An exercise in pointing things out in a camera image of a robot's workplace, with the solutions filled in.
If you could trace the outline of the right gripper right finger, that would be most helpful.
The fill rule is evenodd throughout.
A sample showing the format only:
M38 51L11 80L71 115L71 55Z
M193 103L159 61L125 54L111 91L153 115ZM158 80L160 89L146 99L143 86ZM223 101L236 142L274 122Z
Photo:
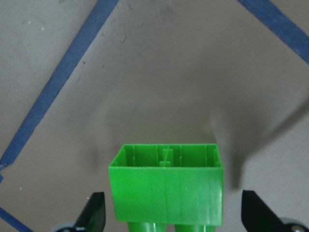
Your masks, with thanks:
M284 223L253 190L243 190L241 221L248 232L275 232Z

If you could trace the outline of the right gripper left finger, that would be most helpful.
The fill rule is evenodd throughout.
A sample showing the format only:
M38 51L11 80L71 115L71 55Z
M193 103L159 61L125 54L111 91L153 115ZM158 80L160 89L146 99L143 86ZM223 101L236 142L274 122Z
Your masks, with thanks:
M74 224L75 229L104 229L106 223L104 192L94 192Z

